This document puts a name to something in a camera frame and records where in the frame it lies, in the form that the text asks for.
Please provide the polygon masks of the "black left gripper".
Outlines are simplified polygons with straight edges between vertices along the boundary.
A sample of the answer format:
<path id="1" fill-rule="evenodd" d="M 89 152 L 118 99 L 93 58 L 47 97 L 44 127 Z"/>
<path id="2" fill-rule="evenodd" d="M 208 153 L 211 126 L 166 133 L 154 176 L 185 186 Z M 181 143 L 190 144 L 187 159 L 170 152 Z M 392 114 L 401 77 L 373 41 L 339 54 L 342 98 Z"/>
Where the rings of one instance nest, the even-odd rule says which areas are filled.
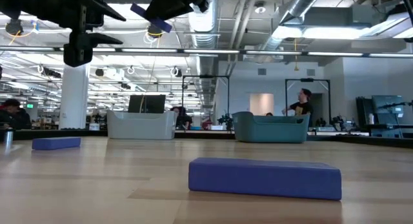
<path id="1" fill-rule="evenodd" d="M 103 26 L 105 15 L 126 21 L 104 0 L 1 0 L 1 13 L 11 19 L 19 19 L 25 12 L 60 27 L 73 28 L 78 25 L 81 5 L 86 7 L 87 26 Z M 93 49 L 99 44 L 122 45 L 123 42 L 101 33 L 71 32 L 69 42 L 63 47 L 65 64 L 77 67 L 91 62 Z"/>

